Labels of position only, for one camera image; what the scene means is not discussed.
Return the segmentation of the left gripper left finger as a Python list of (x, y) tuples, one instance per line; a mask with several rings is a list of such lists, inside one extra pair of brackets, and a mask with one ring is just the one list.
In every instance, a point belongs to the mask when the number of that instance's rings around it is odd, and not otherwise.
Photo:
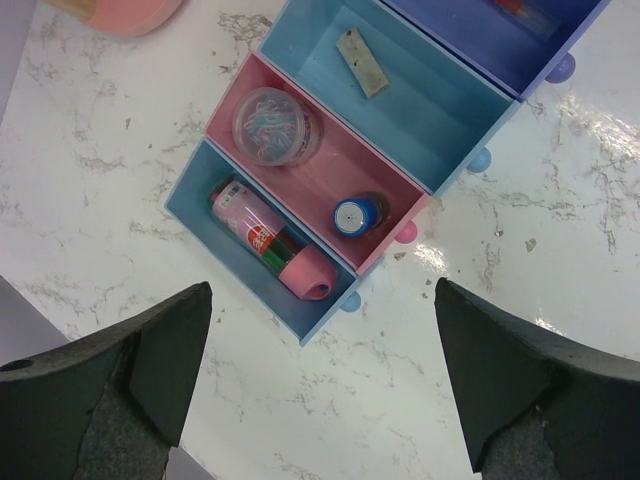
[(205, 479), (180, 441), (212, 313), (202, 282), (68, 340), (1, 286), (5, 479)]

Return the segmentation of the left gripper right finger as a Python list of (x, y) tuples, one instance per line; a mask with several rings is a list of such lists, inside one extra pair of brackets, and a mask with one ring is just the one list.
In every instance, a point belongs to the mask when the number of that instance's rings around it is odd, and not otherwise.
[(521, 319), (441, 278), (435, 311), (473, 472), (636, 479), (639, 364)]

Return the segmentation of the pink cap glue stick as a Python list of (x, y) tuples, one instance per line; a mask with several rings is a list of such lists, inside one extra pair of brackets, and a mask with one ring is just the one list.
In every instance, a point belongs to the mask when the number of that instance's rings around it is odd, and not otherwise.
[(248, 186), (229, 177), (214, 188), (210, 202), (213, 215), (296, 297), (319, 301), (331, 293), (333, 263)]

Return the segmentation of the blue glue stick grey cap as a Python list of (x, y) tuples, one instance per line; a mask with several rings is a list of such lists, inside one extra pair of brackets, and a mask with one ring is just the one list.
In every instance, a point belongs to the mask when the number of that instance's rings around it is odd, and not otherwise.
[(359, 237), (378, 228), (389, 214), (386, 198), (377, 192), (361, 192), (342, 199), (333, 211), (333, 224), (347, 237)]

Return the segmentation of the clear purple round container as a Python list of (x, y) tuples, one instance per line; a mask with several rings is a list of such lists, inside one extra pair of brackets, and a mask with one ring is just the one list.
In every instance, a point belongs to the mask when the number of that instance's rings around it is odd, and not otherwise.
[(313, 157), (323, 137), (314, 110), (272, 87), (255, 89), (238, 103), (232, 119), (236, 147), (255, 164), (288, 167)]

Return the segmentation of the purple blue bin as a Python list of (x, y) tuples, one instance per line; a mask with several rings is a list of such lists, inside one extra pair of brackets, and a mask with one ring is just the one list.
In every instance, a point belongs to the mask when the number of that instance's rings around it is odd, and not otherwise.
[(396, 0), (386, 4), (519, 100), (575, 72), (571, 47), (608, 6), (599, 0), (532, 1), (558, 21), (551, 38), (525, 30), (491, 0)]

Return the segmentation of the beige eraser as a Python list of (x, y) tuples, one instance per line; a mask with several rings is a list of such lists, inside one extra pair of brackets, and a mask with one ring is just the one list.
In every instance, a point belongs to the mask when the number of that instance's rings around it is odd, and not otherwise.
[(367, 98), (389, 86), (387, 76), (357, 28), (349, 28), (338, 39), (336, 47)]

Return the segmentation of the red pen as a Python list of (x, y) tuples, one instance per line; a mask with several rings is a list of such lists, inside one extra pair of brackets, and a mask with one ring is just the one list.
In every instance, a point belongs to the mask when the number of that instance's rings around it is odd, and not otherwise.
[(558, 21), (532, 1), (493, 0), (493, 4), (543, 40), (551, 38), (558, 28)]

